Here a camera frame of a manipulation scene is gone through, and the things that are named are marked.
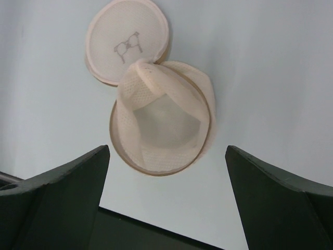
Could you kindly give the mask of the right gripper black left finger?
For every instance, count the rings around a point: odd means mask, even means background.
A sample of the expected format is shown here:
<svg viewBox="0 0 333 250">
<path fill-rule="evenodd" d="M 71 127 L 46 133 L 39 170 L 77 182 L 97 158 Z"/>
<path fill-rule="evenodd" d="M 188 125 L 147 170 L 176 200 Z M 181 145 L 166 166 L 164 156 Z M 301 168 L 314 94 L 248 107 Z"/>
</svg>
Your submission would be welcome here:
<svg viewBox="0 0 333 250">
<path fill-rule="evenodd" d="M 1 188 L 1 249 L 88 249 L 109 167 L 107 145 Z"/>
</svg>

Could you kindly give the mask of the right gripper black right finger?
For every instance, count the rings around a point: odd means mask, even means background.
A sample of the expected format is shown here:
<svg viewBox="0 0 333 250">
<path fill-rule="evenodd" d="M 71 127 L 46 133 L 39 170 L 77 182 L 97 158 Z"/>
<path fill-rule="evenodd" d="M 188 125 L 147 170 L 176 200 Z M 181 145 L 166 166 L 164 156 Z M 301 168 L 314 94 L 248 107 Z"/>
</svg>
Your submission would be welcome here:
<svg viewBox="0 0 333 250">
<path fill-rule="evenodd" d="M 332 187 L 235 146 L 225 160 L 249 249 L 332 249 Z"/>
</svg>

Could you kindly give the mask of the beige mesh laundry bag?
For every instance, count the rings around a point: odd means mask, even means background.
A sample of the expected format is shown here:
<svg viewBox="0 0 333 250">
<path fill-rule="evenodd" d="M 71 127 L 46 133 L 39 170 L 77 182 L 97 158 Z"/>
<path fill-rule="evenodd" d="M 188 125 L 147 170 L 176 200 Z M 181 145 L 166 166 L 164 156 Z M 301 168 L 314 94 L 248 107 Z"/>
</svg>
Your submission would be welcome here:
<svg viewBox="0 0 333 250">
<path fill-rule="evenodd" d="M 152 1 L 111 1 L 89 24 L 85 62 L 115 86 L 110 138 L 117 154 L 150 176 L 178 173 L 210 148 L 216 109 L 210 78 L 167 61 L 169 24 Z"/>
</svg>

